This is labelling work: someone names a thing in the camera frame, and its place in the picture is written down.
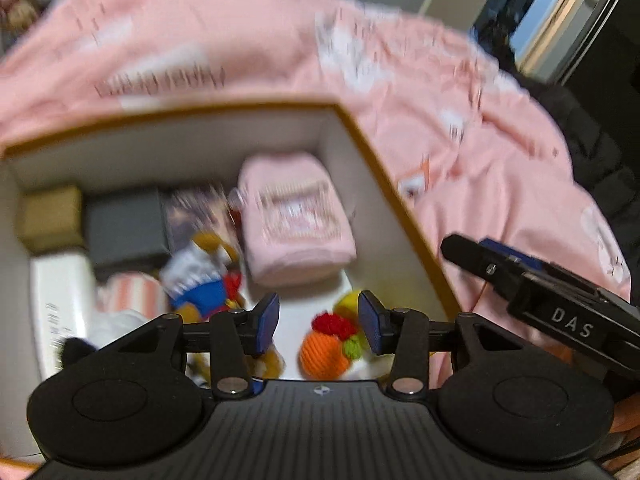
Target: white box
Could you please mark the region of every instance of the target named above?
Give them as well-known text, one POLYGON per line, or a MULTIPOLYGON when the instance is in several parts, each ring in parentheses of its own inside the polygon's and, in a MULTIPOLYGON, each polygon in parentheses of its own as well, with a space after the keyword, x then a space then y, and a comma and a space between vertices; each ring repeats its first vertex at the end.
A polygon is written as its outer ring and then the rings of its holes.
MULTIPOLYGON (((26 403, 40 381, 29 317, 29 255, 14 236, 20 192, 69 182, 84 193, 203 180, 236 184, 242 162, 263 152, 306 151, 322 162, 351 219, 358 257, 335 280, 278 290, 275 343, 286 377, 299 376, 296 353, 312 317, 351 288, 368 288, 387 306, 410 306, 434 320, 459 306, 380 162, 338 105, 309 102, 212 104, 103 120, 10 146, 0 168, 0 443, 37 452, 26 403)), ((249 287, 250 299, 261 290, 249 287)))
POLYGON ((42 380, 60 370, 67 337, 87 336, 97 299, 91 262, 73 251, 31 259, 31 312, 42 380))

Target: blue gripper pad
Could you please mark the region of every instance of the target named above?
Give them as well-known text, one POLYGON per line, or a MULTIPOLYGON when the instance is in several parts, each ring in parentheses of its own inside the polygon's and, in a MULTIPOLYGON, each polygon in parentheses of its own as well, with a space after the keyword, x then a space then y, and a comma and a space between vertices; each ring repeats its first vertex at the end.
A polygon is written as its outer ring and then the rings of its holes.
POLYGON ((255 341, 255 348, 258 354, 264 354, 269 348, 279 319, 280 299, 274 294, 258 321, 258 331, 255 341))
POLYGON ((367 337, 371 351, 375 355, 382 354, 382 332, 380 330, 380 318, 375 307, 367 297, 360 293, 358 296, 358 321, 367 337))
POLYGON ((507 256, 507 257, 515 256, 516 258, 519 258, 523 264, 525 264, 527 267, 530 267, 531 269, 544 270, 544 262, 542 260, 534 258, 533 256, 528 256, 524 253, 521 253, 516 249, 514 249, 513 247, 509 247, 508 245, 501 244, 500 242, 492 240, 491 238, 485 238, 484 240, 480 240, 479 244, 482 247, 491 249, 492 251, 495 251, 498 254, 502 254, 502 256, 507 256))

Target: knitted orange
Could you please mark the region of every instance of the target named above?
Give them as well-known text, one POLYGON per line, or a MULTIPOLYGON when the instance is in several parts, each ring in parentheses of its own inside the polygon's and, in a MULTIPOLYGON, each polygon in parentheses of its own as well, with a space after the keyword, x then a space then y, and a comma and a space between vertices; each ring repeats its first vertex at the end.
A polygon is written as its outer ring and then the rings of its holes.
POLYGON ((342 354, 342 343, 336 336, 316 331, 305 337, 299 357, 304 373, 318 381, 335 380, 351 365, 342 354))

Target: blue fabric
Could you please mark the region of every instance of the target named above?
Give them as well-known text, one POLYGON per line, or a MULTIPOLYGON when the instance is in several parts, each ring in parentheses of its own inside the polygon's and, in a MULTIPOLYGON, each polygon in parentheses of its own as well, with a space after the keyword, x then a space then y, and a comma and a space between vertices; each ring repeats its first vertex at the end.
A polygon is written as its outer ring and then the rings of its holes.
POLYGON ((226 289, 222 279, 203 283, 187 290, 183 295, 172 300, 174 308, 184 303, 193 303, 202 317, 207 317, 212 310, 225 304, 226 289))

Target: knitted fruit toy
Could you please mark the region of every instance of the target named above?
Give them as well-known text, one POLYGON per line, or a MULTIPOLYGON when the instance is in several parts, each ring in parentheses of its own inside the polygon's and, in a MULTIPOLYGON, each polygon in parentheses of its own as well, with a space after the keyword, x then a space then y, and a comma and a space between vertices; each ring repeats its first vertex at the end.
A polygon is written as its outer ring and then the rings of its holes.
POLYGON ((300 348, 300 365, 309 377, 333 381, 348 370, 351 362, 342 353, 337 337, 312 331, 300 348))
POLYGON ((334 314, 349 319, 356 325, 358 325, 358 297, 360 295, 359 290, 354 290, 345 294, 338 300, 338 303, 334 305, 334 314))
POLYGON ((302 371, 318 381, 333 381, 345 373, 362 349, 356 325, 337 314, 323 312, 311 322, 313 329, 300 347, 302 371))

